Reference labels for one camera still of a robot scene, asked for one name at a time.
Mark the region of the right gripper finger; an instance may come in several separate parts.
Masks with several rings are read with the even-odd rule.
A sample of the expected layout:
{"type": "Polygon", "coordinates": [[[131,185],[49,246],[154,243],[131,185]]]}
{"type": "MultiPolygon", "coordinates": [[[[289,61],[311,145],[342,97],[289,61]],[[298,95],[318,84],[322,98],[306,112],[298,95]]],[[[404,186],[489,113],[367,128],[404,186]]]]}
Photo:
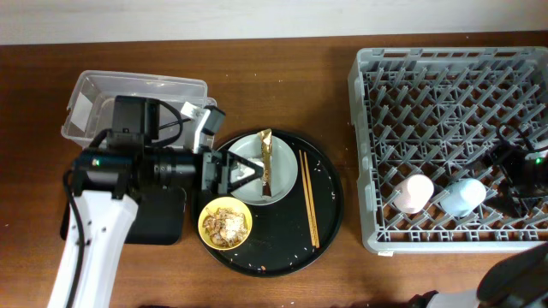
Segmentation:
{"type": "Polygon", "coordinates": [[[466,165],[466,169],[473,171],[482,171],[491,168],[496,164],[496,161],[490,157],[481,157],[466,165]]]}
{"type": "Polygon", "coordinates": [[[520,199],[505,195],[497,195],[488,199],[487,205],[513,218],[523,218],[530,212],[530,209],[520,199]]]}

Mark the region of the gold snack wrapper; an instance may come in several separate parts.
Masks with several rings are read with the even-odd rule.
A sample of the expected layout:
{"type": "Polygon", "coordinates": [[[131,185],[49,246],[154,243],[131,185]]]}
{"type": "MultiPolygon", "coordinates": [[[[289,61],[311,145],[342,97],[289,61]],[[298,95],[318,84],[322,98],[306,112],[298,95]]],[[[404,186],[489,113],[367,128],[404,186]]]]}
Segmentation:
{"type": "Polygon", "coordinates": [[[270,128],[258,133],[260,140],[261,156],[264,164],[262,175],[262,196],[269,198],[271,192],[271,155],[272,155],[272,131],[270,128]]]}

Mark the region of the clear plastic bin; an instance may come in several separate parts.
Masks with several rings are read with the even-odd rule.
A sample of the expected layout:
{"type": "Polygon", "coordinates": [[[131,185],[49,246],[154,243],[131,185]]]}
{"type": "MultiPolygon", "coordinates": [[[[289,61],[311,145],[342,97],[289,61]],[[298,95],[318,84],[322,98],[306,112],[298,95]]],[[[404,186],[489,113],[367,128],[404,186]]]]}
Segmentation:
{"type": "Polygon", "coordinates": [[[115,97],[155,98],[180,111],[186,120],[182,135],[171,146],[191,149],[198,126],[198,110],[217,104],[214,98],[207,96],[207,90],[203,80],[87,70],[80,75],[74,87],[61,134],[86,148],[97,133],[112,127],[115,97]]]}

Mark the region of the grey plate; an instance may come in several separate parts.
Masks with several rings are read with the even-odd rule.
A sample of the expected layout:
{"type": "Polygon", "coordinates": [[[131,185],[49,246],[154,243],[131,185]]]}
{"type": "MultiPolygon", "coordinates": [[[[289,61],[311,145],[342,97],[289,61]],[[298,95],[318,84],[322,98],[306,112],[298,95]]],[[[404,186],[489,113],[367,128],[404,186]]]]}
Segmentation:
{"type": "MultiPolygon", "coordinates": [[[[229,151],[263,166],[260,139],[256,133],[238,139],[229,147],[229,151]]],[[[261,178],[247,183],[231,194],[246,204],[259,206],[273,204],[291,191],[297,175],[297,161],[293,150],[285,141],[277,136],[272,136],[271,196],[268,197],[262,194],[261,178]]]]}

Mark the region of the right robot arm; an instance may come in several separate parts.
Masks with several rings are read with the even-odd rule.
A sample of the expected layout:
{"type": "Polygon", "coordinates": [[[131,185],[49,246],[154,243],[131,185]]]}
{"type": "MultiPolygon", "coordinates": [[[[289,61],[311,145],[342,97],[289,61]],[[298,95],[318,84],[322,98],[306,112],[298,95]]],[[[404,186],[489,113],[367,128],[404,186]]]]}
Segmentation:
{"type": "Polygon", "coordinates": [[[496,169],[502,176],[487,205],[503,218],[488,252],[510,256],[493,265],[479,285],[461,293],[415,295],[407,307],[547,307],[547,146],[531,133],[503,122],[497,143],[469,166],[496,169]]]}

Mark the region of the crumpled white tissue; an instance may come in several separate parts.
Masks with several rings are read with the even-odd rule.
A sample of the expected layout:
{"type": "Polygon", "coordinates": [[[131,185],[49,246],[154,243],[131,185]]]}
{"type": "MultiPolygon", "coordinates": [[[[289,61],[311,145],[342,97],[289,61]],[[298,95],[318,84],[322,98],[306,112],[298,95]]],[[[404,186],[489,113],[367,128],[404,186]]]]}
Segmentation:
{"type": "MultiPolygon", "coordinates": [[[[250,157],[248,159],[248,161],[260,166],[261,168],[264,167],[264,163],[263,163],[263,160],[261,158],[250,157]]],[[[243,178],[246,178],[249,175],[253,175],[253,174],[254,174],[253,168],[248,167],[247,165],[241,164],[241,163],[237,163],[236,166],[235,166],[235,170],[233,171],[233,175],[234,175],[234,177],[237,181],[239,181],[243,178]]]]}

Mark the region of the grey dishwasher rack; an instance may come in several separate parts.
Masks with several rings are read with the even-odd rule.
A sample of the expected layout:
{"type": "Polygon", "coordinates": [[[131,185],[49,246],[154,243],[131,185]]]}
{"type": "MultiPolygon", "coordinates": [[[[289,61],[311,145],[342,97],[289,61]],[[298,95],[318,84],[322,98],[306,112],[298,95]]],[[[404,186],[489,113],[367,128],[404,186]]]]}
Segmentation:
{"type": "Polygon", "coordinates": [[[497,143],[503,122],[547,146],[546,48],[363,49],[348,91],[364,247],[378,255],[488,252],[503,215],[487,199],[502,176],[466,165],[497,143]],[[394,188],[417,174],[432,181],[433,195],[420,212],[403,213],[394,188]],[[445,188],[469,178],[485,186],[485,200],[467,216],[447,214],[445,188]]]}

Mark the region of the round black tray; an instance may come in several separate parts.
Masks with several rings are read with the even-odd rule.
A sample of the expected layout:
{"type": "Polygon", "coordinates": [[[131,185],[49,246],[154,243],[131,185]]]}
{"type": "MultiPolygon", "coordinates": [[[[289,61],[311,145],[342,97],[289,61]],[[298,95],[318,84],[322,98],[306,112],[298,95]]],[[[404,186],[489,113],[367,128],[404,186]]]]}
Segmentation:
{"type": "Polygon", "coordinates": [[[206,250],[228,268],[250,276],[274,277],[306,268],[335,239],[343,220],[343,186],[331,160],[312,142],[298,134],[274,130],[291,151],[307,154],[319,247],[313,246],[301,176],[289,195],[272,205],[249,207],[253,227],[240,246],[220,251],[206,250]]]}

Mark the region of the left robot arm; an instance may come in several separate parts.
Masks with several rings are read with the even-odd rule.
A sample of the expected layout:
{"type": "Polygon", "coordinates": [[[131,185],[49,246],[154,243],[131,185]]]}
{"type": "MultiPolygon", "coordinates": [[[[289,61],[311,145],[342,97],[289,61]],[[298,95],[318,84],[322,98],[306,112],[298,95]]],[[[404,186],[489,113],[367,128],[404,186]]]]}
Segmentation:
{"type": "Polygon", "coordinates": [[[231,193],[265,174],[263,167],[229,151],[201,144],[172,148],[177,135],[159,138],[162,108],[178,127],[197,120],[197,135],[215,134],[225,117],[214,106],[190,116],[156,98],[115,98],[112,126],[63,174],[68,229],[50,307],[110,303],[122,247],[147,193],[157,190],[163,201],[180,207],[190,195],[231,193]]]}

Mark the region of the food scraps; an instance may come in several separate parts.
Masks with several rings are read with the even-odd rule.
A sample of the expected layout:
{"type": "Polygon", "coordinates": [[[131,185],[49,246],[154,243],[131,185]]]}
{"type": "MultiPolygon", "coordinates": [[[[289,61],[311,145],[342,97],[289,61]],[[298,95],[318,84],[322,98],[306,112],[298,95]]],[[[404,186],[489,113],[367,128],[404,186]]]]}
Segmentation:
{"type": "Polygon", "coordinates": [[[250,227],[243,213],[230,208],[206,210],[202,227],[211,243],[220,248],[232,248],[248,236],[250,227]]]}

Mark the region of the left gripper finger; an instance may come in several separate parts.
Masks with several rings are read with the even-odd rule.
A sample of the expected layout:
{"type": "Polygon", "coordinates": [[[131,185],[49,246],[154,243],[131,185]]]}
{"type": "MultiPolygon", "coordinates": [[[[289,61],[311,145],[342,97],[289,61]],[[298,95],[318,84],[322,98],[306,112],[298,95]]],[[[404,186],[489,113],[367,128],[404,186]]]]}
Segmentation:
{"type": "Polygon", "coordinates": [[[254,164],[254,163],[251,163],[248,161],[248,159],[250,157],[242,157],[234,152],[231,152],[231,156],[233,158],[233,163],[231,164],[231,167],[230,167],[230,170],[231,171],[234,171],[235,170],[235,166],[237,163],[241,163],[241,164],[245,164],[247,165],[248,167],[251,167],[253,168],[254,172],[260,172],[262,171],[264,173],[264,167],[261,168],[260,166],[254,164]]]}
{"type": "Polygon", "coordinates": [[[262,171],[254,172],[252,175],[246,175],[245,177],[237,179],[235,173],[231,173],[229,176],[229,182],[227,185],[227,192],[232,193],[233,191],[239,189],[240,187],[245,186],[249,182],[261,178],[262,174],[263,174],[262,171]]]}

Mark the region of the pink cup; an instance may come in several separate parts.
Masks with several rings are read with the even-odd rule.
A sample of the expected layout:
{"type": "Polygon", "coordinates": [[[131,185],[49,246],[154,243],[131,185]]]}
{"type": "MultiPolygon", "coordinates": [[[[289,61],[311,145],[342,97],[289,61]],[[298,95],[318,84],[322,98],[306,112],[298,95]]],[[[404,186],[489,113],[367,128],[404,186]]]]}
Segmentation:
{"type": "Polygon", "coordinates": [[[399,194],[393,201],[396,208],[407,214],[420,212],[434,192],[432,181],[425,175],[411,175],[394,188],[399,194]]]}

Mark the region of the yellow bowl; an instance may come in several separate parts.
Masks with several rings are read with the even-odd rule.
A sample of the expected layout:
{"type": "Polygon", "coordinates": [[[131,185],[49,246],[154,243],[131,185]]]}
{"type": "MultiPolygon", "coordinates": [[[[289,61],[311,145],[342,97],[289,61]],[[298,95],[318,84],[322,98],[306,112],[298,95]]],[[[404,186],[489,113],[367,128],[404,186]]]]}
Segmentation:
{"type": "Polygon", "coordinates": [[[198,230],[199,230],[199,234],[200,234],[200,238],[210,247],[210,248],[213,248],[213,249],[217,249],[217,250],[221,250],[221,251],[226,251],[226,250],[231,250],[231,249],[235,249],[236,247],[240,246],[241,244],[243,244],[246,240],[244,240],[241,244],[239,244],[238,246],[235,246],[235,247],[232,247],[232,248],[220,248],[220,247],[217,247],[217,246],[214,246],[211,241],[209,240],[209,238],[207,237],[206,235],[206,232],[205,232],[205,229],[202,227],[202,222],[204,221],[205,217],[206,217],[206,209],[210,209],[212,211],[215,211],[216,209],[218,208],[230,208],[230,209],[233,209],[235,211],[238,211],[240,213],[243,213],[246,217],[246,220],[247,220],[247,223],[249,224],[249,227],[250,227],[250,231],[249,231],[249,234],[248,236],[251,234],[251,231],[252,231],[252,227],[253,227],[253,218],[252,218],[252,214],[251,214],[251,211],[249,210],[249,208],[243,203],[241,202],[240,200],[236,199],[236,198],[232,198],[232,197],[221,197],[221,198],[215,198],[213,199],[209,204],[207,204],[204,209],[200,212],[200,216],[199,216],[199,219],[198,219],[198,230]]]}

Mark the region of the light blue cup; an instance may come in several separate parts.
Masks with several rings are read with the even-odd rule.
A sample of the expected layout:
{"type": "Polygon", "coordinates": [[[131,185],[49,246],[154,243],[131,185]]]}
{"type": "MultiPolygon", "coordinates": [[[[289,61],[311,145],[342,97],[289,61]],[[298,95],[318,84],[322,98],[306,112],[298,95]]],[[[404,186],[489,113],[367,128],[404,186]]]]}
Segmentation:
{"type": "Polygon", "coordinates": [[[447,196],[440,201],[442,209],[455,217],[467,216],[486,197],[485,186],[476,179],[462,179],[445,188],[447,196]]]}

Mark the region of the left wooden chopstick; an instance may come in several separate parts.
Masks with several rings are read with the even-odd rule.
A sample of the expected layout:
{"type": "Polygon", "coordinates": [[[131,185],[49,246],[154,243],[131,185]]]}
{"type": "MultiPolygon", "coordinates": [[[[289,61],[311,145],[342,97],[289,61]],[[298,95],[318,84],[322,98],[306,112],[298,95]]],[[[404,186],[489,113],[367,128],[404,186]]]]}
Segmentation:
{"type": "Polygon", "coordinates": [[[300,161],[300,167],[301,167],[301,178],[302,178],[302,185],[303,185],[303,191],[305,195],[305,203],[306,203],[306,209],[307,209],[307,220],[310,230],[310,236],[311,236],[311,242],[312,246],[316,247],[316,235],[313,231],[313,217],[311,212],[311,207],[309,203],[309,194],[308,194],[308,186],[307,186],[307,178],[305,175],[305,166],[304,166],[304,160],[302,156],[301,150],[299,150],[299,161],[300,161]]]}

